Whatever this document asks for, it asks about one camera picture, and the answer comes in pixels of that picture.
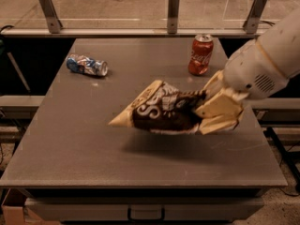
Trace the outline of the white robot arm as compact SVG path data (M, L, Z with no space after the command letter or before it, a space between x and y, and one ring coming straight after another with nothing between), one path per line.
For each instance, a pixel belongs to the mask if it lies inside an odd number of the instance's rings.
M246 99L264 99L285 88L300 72L300 8L234 52L207 82L195 110L201 134L235 128Z

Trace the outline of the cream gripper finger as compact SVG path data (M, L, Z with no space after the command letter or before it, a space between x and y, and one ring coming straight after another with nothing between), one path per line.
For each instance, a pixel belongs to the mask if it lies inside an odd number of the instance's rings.
M210 80L205 84L203 90L206 94L206 99L211 98L223 87L223 71L217 71Z
M240 122L244 107L244 94L231 88L222 88L199 106L195 113L201 117L199 131L202 135L234 129Z

